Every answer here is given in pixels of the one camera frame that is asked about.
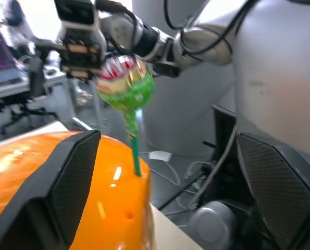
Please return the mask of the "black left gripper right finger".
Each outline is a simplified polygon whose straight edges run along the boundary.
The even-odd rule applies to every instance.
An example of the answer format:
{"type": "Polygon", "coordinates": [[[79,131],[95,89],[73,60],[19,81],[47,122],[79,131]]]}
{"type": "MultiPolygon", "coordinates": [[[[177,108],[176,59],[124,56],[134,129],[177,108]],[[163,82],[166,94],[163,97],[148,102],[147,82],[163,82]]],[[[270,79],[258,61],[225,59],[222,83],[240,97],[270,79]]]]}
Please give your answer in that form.
{"type": "Polygon", "coordinates": [[[310,249],[310,163],[293,147],[238,133],[241,168],[280,249],[310,249]]]}

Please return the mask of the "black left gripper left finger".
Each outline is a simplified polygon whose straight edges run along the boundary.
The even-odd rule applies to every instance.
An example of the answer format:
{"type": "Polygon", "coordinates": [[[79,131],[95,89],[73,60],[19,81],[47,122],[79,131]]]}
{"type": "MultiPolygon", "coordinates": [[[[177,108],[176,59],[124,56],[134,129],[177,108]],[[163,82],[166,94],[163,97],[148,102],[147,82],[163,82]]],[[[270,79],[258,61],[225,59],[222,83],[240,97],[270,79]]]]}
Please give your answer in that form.
{"type": "Polygon", "coordinates": [[[0,249],[69,249],[101,134],[53,132],[0,147],[0,249]]]}

